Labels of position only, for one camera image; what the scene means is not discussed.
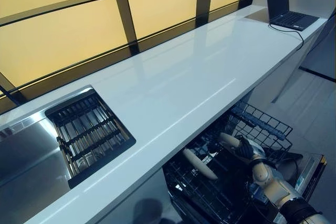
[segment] laptop cable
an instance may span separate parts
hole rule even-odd
[[[301,44],[301,46],[300,46],[298,49],[296,49],[296,51],[300,50],[300,49],[303,47],[303,44],[305,43],[305,41],[304,41],[303,37],[301,36],[301,34],[300,34],[298,31],[285,31],[285,30],[280,30],[280,29],[278,29],[278,28],[275,28],[275,27],[272,26],[271,24],[268,24],[268,27],[273,28],[273,29],[275,29],[275,30],[277,30],[277,31],[283,31],[283,32],[285,32],[285,33],[297,33],[297,34],[300,36],[301,40],[302,40],[302,44]]]

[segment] dishwasher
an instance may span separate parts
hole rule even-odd
[[[326,162],[323,155],[289,152],[292,143],[287,136],[291,131],[290,126],[242,99],[189,142],[163,166],[172,205],[184,222],[286,223],[262,189],[253,183],[251,167],[224,148],[218,137],[223,132],[258,143],[285,180],[308,200]],[[199,172],[183,154],[185,149],[196,155],[217,179]],[[258,214],[256,207],[264,216]]]

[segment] floor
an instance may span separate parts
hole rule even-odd
[[[331,223],[336,223],[336,83],[297,70],[266,113],[293,127],[292,150],[323,153],[327,166],[310,199]]]

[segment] stainless steel sink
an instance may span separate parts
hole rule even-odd
[[[25,222],[133,144],[93,88],[0,127],[0,223]]]
[[[40,114],[26,119],[33,124],[18,132],[12,129],[25,122],[1,133],[0,223],[23,223],[70,190],[56,131]]]

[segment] metal grate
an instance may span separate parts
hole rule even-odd
[[[292,128],[272,116],[242,101],[229,113],[224,132],[236,137],[244,135],[260,144],[270,161],[279,162],[292,147],[287,139]]]
[[[89,91],[46,111],[71,176],[70,188],[135,143],[98,94]]]
[[[286,139],[292,128],[239,101],[187,144],[218,177],[209,180],[183,156],[182,151],[164,165],[170,190],[180,190],[218,223],[238,223],[250,206],[246,187],[252,182],[250,168],[217,141],[221,132],[244,135],[260,144],[268,158],[277,162],[292,144]]]
[[[218,223],[238,223],[249,206],[247,166],[217,143],[198,137],[187,146],[217,175],[209,180],[178,153],[163,167],[170,189],[178,189]]]

